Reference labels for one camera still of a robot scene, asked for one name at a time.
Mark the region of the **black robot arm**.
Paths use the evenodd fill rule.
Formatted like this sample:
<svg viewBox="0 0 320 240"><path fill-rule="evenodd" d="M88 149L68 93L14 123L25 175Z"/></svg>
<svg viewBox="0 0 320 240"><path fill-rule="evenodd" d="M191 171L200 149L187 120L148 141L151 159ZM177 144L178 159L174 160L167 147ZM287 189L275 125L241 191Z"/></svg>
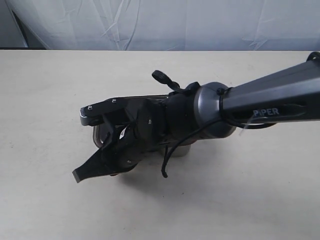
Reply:
<svg viewBox="0 0 320 240"><path fill-rule="evenodd" d="M72 171L77 183L132 171L150 153L161 152L160 172L170 158L200 140L224 139L236 129L260 130L280 123L320 119L320 54L297 65L230 87L221 82L185 88L160 70L152 77L167 94L120 96L79 110L93 128L97 151Z"/></svg>

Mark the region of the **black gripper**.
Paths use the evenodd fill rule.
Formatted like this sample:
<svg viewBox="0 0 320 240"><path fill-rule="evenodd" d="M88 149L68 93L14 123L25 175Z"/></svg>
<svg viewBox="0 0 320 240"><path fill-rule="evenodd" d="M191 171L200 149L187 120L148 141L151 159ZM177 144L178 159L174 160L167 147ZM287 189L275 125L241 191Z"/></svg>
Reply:
<svg viewBox="0 0 320 240"><path fill-rule="evenodd" d="M166 135L165 99L146 98L134 119L124 124L105 120L107 135L101 147L72 171L77 183L83 180L116 176L133 170L145 154L161 145Z"/></svg>

